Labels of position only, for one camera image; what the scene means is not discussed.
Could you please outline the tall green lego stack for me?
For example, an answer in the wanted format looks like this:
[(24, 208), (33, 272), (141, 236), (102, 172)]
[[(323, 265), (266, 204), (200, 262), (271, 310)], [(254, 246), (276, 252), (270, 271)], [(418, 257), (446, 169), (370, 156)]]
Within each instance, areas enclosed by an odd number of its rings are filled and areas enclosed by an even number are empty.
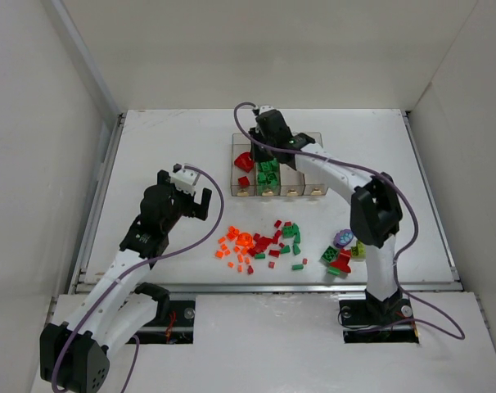
[(259, 170), (261, 172), (277, 172), (279, 170), (279, 163), (276, 160), (268, 160), (259, 163)]

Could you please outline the red round lego piece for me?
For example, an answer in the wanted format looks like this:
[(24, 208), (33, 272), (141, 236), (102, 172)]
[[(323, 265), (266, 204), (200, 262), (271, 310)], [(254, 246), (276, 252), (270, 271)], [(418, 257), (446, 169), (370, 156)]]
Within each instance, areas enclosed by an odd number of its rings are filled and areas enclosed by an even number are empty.
[(246, 173), (249, 173), (255, 166), (255, 162), (249, 151), (242, 152), (235, 160), (234, 165)]

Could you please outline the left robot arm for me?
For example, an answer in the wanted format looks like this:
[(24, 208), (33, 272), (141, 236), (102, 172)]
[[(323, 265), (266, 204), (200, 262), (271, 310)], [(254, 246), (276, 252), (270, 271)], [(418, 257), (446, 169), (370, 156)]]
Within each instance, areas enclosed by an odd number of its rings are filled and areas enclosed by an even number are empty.
[(39, 338), (40, 377), (55, 392), (98, 392), (110, 359), (138, 330), (170, 315), (169, 290), (146, 281), (169, 258), (169, 233), (183, 217), (205, 221), (212, 191), (196, 184), (204, 171), (191, 165), (161, 170), (148, 187), (110, 267), (63, 322), (48, 323)]

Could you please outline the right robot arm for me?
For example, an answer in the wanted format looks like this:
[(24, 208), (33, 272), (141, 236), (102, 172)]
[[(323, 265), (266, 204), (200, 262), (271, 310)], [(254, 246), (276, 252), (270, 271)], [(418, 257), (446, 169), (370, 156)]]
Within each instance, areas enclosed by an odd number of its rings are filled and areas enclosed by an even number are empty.
[(359, 173), (355, 166), (334, 164), (335, 159), (309, 135), (294, 135), (282, 113), (271, 106), (253, 110), (256, 126), (250, 136), (261, 151), (302, 174), (315, 177), (337, 193), (350, 207), (349, 227), (366, 247), (367, 308), (387, 315), (402, 295), (394, 267), (395, 235), (403, 213), (391, 186), (391, 177)]

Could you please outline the clear container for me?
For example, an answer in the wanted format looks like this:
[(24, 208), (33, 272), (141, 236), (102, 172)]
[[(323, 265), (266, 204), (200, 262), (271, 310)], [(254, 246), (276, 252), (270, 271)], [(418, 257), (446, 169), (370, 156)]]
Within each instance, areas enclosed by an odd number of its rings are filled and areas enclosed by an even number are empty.
[(278, 196), (281, 191), (280, 164), (276, 159), (255, 164), (255, 195)]
[[(306, 133), (306, 135), (310, 136), (314, 139), (314, 141), (319, 144), (321, 147), (323, 146), (322, 135), (317, 132)], [(327, 187), (324, 184), (321, 184), (321, 181), (311, 173), (303, 173), (304, 176), (304, 193), (305, 197), (320, 197), (324, 196), (327, 193)]]
[(280, 164), (280, 196), (281, 197), (302, 197), (304, 195), (304, 176), (288, 165)]
[[(231, 175), (230, 189), (233, 197), (254, 197), (255, 196), (255, 167), (249, 172), (238, 169), (234, 165), (234, 160), (245, 151), (251, 154), (251, 142), (242, 133), (234, 133), (231, 137)], [(237, 180), (246, 176), (250, 180), (250, 186), (240, 188)]]

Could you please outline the orange round lego piece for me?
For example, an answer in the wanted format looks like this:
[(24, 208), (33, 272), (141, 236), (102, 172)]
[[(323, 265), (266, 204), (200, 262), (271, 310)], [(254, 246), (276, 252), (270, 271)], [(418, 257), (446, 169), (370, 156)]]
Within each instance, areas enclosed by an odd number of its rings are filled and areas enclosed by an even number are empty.
[(236, 244), (242, 247), (253, 247), (253, 237), (250, 233), (239, 233), (236, 239)]

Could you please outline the purple flower lego piece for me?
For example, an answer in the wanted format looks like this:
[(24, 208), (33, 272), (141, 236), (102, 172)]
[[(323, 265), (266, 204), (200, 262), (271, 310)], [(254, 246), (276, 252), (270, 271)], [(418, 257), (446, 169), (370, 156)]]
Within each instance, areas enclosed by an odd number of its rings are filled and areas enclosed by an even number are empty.
[(348, 246), (354, 240), (354, 234), (350, 229), (340, 230), (333, 238), (335, 248), (342, 249)]

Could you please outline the green square lego brick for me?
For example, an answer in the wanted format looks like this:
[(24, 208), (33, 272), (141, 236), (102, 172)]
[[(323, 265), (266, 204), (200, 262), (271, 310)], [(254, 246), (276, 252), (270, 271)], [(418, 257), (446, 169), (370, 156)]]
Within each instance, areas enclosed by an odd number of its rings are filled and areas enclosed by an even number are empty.
[(334, 262), (337, 258), (338, 255), (340, 254), (340, 251), (332, 246), (329, 246), (321, 255), (321, 260), (325, 262), (326, 264), (330, 264)]

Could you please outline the lime green lego brick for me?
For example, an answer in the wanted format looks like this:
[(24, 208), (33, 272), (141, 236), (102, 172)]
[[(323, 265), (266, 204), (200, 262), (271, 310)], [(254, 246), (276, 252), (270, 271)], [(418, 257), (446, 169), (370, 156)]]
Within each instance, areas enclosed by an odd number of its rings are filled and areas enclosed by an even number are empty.
[(350, 247), (350, 254), (352, 259), (365, 260), (366, 246), (361, 241), (356, 241), (355, 245)]

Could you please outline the red flower lego piece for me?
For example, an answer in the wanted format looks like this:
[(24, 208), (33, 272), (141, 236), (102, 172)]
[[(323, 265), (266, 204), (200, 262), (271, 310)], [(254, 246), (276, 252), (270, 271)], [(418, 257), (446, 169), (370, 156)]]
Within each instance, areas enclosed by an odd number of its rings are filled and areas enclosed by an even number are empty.
[(351, 251), (341, 249), (338, 256), (329, 264), (331, 268), (338, 269), (342, 273), (351, 273), (349, 261), (351, 259)]

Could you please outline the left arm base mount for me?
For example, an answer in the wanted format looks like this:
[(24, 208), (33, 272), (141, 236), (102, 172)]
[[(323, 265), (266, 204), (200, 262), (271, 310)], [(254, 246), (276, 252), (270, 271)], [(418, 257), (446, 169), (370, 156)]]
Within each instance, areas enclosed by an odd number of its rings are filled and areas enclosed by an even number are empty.
[(196, 302), (172, 300), (166, 315), (155, 317), (136, 335), (142, 345), (190, 345), (194, 342)]

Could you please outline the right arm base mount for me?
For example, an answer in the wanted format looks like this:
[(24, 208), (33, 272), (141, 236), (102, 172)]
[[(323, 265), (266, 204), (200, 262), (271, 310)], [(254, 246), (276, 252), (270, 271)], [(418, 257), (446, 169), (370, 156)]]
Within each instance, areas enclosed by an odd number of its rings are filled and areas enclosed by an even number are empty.
[(339, 306), (337, 319), (343, 327), (345, 344), (419, 343), (407, 298), (386, 315), (375, 315), (364, 299), (340, 300)]

